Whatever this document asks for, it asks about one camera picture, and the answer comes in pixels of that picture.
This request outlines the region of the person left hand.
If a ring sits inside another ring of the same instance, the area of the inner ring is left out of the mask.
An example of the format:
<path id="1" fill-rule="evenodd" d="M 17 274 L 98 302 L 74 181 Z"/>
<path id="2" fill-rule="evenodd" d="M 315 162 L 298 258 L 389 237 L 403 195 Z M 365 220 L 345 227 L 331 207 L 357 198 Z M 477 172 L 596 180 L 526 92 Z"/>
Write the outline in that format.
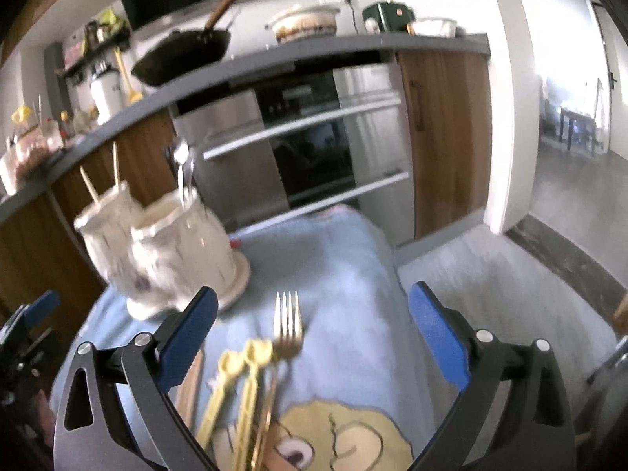
<path id="1" fill-rule="evenodd" d="M 27 444 L 40 456 L 52 457 L 55 429 L 55 414 L 52 411 L 46 393 L 37 390 L 28 399 L 21 402 L 19 425 Z"/>

